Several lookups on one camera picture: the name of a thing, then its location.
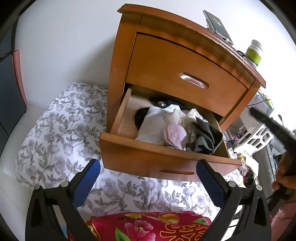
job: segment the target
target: drawer handle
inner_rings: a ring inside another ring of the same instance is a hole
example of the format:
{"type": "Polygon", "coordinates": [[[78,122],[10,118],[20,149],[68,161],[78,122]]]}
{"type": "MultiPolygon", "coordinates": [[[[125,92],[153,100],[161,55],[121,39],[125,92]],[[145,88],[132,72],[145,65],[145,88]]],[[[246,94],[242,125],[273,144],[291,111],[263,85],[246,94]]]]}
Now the drawer handle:
{"type": "Polygon", "coordinates": [[[183,174],[183,175],[194,175],[194,172],[186,172],[186,171],[177,171],[177,170],[169,170],[169,169],[161,169],[160,172],[165,173],[173,173],[173,174],[183,174]]]}
{"type": "Polygon", "coordinates": [[[193,75],[190,75],[188,73],[181,73],[179,76],[181,79],[186,80],[194,85],[197,85],[200,88],[203,88],[203,89],[209,88],[209,84],[207,82],[205,82],[205,81],[201,80],[200,78],[197,78],[193,75]]]}

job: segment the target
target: floral bedsheet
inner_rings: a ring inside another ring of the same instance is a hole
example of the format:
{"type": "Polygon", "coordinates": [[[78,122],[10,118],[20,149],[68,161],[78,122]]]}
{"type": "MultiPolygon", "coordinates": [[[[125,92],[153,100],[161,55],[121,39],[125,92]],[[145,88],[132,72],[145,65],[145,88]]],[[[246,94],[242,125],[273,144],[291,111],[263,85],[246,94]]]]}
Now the floral bedsheet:
{"type": "MultiPolygon", "coordinates": [[[[73,83],[38,119],[18,153],[18,182],[33,188],[70,181],[91,160],[101,173],[80,211],[93,216],[126,212],[194,211],[211,220],[219,212],[201,182],[161,180],[104,169],[99,136],[106,130],[107,90],[73,83]]],[[[241,186],[238,170],[224,177],[241,186]]]]}

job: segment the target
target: hand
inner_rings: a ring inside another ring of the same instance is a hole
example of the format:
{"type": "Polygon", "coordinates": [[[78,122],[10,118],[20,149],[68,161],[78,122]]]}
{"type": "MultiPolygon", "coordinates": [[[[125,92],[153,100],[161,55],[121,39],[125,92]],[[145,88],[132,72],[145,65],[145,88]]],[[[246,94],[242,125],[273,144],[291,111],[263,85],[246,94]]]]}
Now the hand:
{"type": "MultiPolygon", "coordinates": [[[[278,190],[280,188],[279,183],[287,188],[291,188],[296,190],[296,176],[284,176],[287,172],[287,167],[285,163],[288,158],[291,158],[289,153],[285,153],[282,155],[282,158],[279,162],[279,168],[276,171],[276,181],[272,183],[273,190],[278,190]]],[[[296,202],[296,191],[292,194],[287,202],[296,202]]]]}

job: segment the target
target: white wall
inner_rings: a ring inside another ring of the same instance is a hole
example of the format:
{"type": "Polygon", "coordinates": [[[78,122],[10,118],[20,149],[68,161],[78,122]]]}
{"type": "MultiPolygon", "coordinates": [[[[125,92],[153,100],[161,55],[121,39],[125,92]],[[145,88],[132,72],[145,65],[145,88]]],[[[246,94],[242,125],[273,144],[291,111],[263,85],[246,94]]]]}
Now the white wall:
{"type": "MultiPolygon", "coordinates": [[[[114,40],[126,0],[37,0],[19,20],[16,47],[30,103],[48,106],[74,81],[107,86],[114,40]]],[[[296,129],[296,47],[276,16],[259,0],[132,0],[163,9],[206,27],[202,11],[218,16],[234,47],[246,51],[252,39],[263,45],[258,71],[267,82],[284,124],[296,129]]]]}

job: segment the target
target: dark cabinet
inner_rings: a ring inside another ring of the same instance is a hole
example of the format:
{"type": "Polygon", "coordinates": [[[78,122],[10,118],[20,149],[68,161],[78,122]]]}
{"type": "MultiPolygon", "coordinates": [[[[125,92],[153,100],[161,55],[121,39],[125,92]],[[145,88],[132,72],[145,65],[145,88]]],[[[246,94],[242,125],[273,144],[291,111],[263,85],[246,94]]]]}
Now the dark cabinet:
{"type": "Polygon", "coordinates": [[[5,130],[2,128],[2,126],[0,125],[0,155],[2,153],[2,150],[5,146],[7,139],[8,139],[8,135],[5,132],[5,130]]]}
{"type": "Polygon", "coordinates": [[[4,35],[4,38],[0,44],[0,57],[2,57],[11,50],[12,31],[13,27],[11,26],[4,35]]]}
{"type": "Polygon", "coordinates": [[[9,54],[0,62],[0,123],[10,134],[26,111],[26,106],[17,86],[13,59],[9,54]]]}

